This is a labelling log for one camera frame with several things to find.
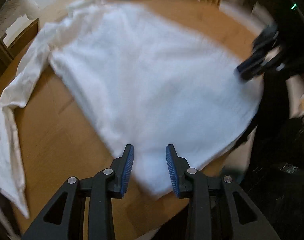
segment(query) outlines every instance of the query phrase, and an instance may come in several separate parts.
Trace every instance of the metal pin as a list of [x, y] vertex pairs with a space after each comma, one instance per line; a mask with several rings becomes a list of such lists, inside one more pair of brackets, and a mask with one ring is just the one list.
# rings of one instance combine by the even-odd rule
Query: metal pin
[[76, 177], [70, 177], [70, 178], [68, 178], [68, 183], [69, 183], [69, 184], [74, 184], [74, 183], [76, 183]]
[[226, 183], [231, 183], [231, 182], [233, 181], [233, 179], [232, 179], [231, 176], [225, 176], [225, 177], [224, 177], [224, 181], [225, 181]]
[[103, 173], [104, 173], [105, 175], [111, 175], [112, 172], [113, 172], [113, 169], [110, 169], [110, 168], [107, 168], [107, 169], [105, 169], [105, 170], [103, 171]]
[[196, 172], [197, 172], [197, 169], [195, 169], [195, 168], [188, 168], [187, 169], [188, 174], [195, 174]]

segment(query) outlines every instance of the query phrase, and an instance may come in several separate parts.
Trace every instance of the white garment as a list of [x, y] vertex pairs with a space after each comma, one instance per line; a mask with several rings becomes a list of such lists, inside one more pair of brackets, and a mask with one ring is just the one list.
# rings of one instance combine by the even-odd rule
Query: white garment
[[91, 5], [46, 24], [0, 99], [0, 188], [28, 217], [13, 109], [25, 107], [50, 63], [113, 157], [134, 146], [132, 175], [170, 191], [165, 148], [202, 169], [245, 130], [260, 82], [240, 83], [239, 60], [202, 34], [131, 4]]

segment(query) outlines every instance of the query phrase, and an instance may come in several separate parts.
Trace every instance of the black object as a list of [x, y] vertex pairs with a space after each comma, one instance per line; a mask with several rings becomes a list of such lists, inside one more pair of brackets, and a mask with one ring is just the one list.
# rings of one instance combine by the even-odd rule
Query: black object
[[[248, 0], [264, 6], [275, 23], [268, 26], [253, 42], [253, 54], [235, 72], [244, 81], [266, 71], [276, 72], [285, 80], [304, 73], [304, 19], [299, 4], [292, 0]], [[265, 57], [272, 49], [279, 53], [270, 61]]]
[[127, 144], [122, 157], [92, 178], [69, 178], [44, 206], [22, 240], [79, 240], [83, 236], [85, 198], [90, 197], [89, 240], [114, 240], [111, 198], [127, 190], [134, 148]]
[[173, 191], [189, 198], [186, 240], [278, 240], [268, 220], [230, 176], [211, 178], [190, 168], [172, 144], [166, 150]]

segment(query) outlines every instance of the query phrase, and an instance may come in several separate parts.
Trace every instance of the brown table surface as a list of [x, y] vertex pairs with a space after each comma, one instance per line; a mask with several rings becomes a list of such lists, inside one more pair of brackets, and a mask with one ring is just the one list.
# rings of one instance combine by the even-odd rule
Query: brown table surface
[[[250, 54], [254, 34], [214, 6], [196, 0], [131, 2], [144, 4], [165, 18], [204, 33], [241, 59]], [[0, 95], [14, 79], [26, 50], [27, 47], [0, 78]], [[15, 119], [26, 175], [25, 194], [30, 219], [25, 219], [16, 208], [14, 210], [24, 232], [67, 178], [94, 176], [110, 166], [112, 157], [50, 67], [42, 73], [27, 106], [15, 109]], [[217, 175], [225, 157], [210, 163], [204, 173]], [[159, 227], [187, 203], [187, 200], [177, 199], [173, 193], [155, 200], [131, 179], [125, 197], [112, 200], [116, 239], [132, 240]]]

